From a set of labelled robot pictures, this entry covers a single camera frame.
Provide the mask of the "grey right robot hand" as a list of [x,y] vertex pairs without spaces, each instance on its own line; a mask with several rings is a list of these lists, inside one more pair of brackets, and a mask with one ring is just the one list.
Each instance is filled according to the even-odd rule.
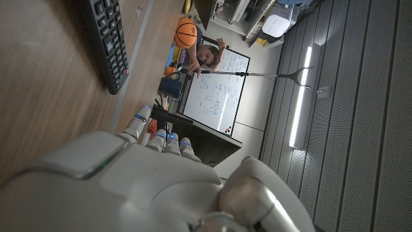
[[138,139],[143,106],[113,135],[87,133],[1,184],[2,231],[313,231],[307,210],[254,157],[222,180],[188,138]]

